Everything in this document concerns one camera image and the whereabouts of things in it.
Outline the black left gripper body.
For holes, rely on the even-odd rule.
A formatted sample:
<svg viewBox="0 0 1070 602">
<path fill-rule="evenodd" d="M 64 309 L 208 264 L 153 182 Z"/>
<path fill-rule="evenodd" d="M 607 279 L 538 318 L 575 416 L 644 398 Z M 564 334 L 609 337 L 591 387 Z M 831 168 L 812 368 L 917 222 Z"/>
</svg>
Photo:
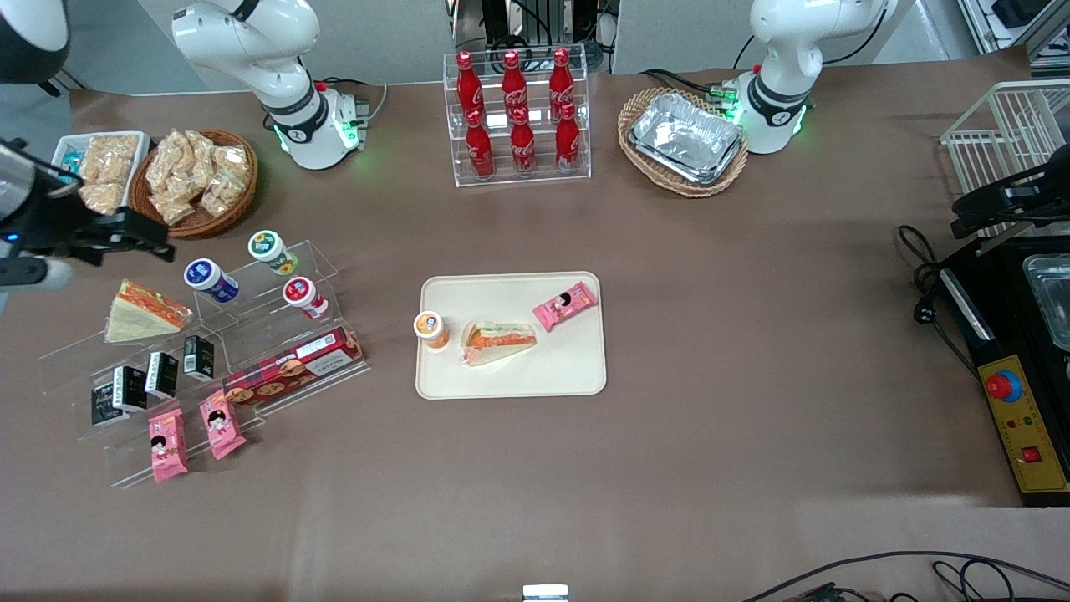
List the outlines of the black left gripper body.
<svg viewBox="0 0 1070 602">
<path fill-rule="evenodd" d="M 1067 163 L 1048 163 L 1006 179 L 1002 201 L 1012 211 L 1060 209 L 1067 203 Z"/>
</svg>

